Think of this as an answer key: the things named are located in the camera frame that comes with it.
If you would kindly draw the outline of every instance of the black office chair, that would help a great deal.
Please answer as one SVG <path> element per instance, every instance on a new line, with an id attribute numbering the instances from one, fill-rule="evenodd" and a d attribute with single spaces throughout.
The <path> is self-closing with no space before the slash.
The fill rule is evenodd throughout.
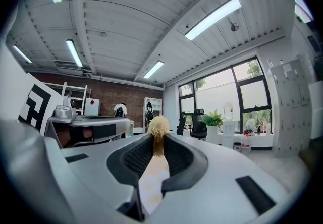
<path id="1" fill-rule="evenodd" d="M 193 127 L 189 125 L 190 135 L 193 138 L 202 139 L 205 141 L 207 135 L 206 124 L 201 122 L 202 115 L 204 114 L 203 109 L 196 109 L 192 115 Z"/>
<path id="2" fill-rule="evenodd" d="M 180 113 L 180 122 L 179 122 L 179 124 L 177 126 L 177 131 L 176 131 L 177 135 L 183 135 L 185 122 L 186 122 L 185 112 L 181 112 Z"/>

